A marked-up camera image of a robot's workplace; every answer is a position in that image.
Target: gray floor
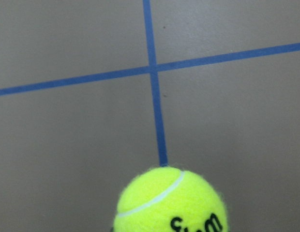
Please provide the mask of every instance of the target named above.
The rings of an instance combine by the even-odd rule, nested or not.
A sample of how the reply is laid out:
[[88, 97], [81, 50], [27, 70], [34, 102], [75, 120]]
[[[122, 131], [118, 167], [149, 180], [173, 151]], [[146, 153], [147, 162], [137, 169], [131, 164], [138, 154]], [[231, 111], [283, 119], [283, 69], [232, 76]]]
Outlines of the gray floor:
[[[158, 63], [300, 42], [300, 0], [152, 1]], [[142, 1], [0, 1], [0, 88], [147, 66]], [[300, 51], [159, 73], [170, 165], [231, 232], [300, 232]], [[158, 165], [148, 74], [0, 97], [0, 232], [96, 232]]]

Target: tennis ball seam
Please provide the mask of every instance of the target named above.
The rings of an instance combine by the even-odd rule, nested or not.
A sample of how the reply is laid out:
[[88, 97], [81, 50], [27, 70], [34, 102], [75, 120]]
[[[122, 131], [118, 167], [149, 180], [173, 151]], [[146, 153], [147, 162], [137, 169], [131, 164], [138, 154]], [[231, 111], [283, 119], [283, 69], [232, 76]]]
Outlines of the tennis ball seam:
[[150, 201], [134, 208], [126, 212], [118, 213], [118, 217], [125, 217], [129, 216], [131, 214], [137, 213], [145, 208], [151, 207], [153, 204], [159, 203], [162, 201], [168, 194], [170, 194], [172, 191], [174, 191], [178, 185], [182, 182], [184, 178], [184, 171], [181, 171], [180, 176], [178, 177], [177, 180], [175, 180], [174, 183], [172, 183], [165, 191], [161, 192], [159, 195], [151, 199]]

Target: blue tape strip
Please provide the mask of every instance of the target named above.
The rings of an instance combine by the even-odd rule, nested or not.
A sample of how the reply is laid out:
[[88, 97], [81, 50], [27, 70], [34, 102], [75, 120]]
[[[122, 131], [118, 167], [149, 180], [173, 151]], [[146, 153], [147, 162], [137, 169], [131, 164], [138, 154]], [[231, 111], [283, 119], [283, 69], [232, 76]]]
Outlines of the blue tape strip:
[[149, 67], [150, 67], [152, 102], [153, 102], [153, 109], [154, 109], [156, 138], [157, 138], [158, 151], [159, 151], [159, 163], [160, 166], [164, 167], [168, 165], [168, 159], [167, 159], [167, 152], [166, 152], [165, 132], [164, 132], [162, 109], [161, 109], [159, 77], [158, 77], [158, 72], [156, 70], [156, 54], [155, 54], [150, 0], [143, 0], [143, 6], [144, 6], [148, 59], [149, 59]]
[[66, 79], [55, 80], [55, 81], [47, 81], [47, 82], [41, 82], [36, 84], [30, 84], [30, 85], [9, 87], [9, 88], [0, 89], [0, 96], [35, 91], [35, 90], [46, 89], [46, 88], [55, 88], [55, 87], [82, 84], [87, 82], [134, 76], [134, 75], [146, 74], [149, 72], [150, 72], [149, 67], [139, 67], [134, 69], [126, 69], [126, 70], [107, 72], [107, 73], [104, 72], [104, 73], [72, 77], [72, 78], [66, 78]]
[[249, 50], [249, 51], [228, 53], [228, 54], [216, 55], [211, 57], [188, 59], [188, 60], [176, 61], [176, 62], [171, 62], [166, 64], [159, 64], [157, 65], [157, 71], [158, 72], [169, 71], [174, 69], [189, 68], [189, 67], [200, 66], [200, 65], [222, 63], [222, 62], [233, 61], [233, 60], [249, 59], [249, 58], [270, 56], [270, 55], [296, 52], [296, 51], [300, 51], [300, 43], [266, 47], [266, 48], [260, 48], [260, 49]]

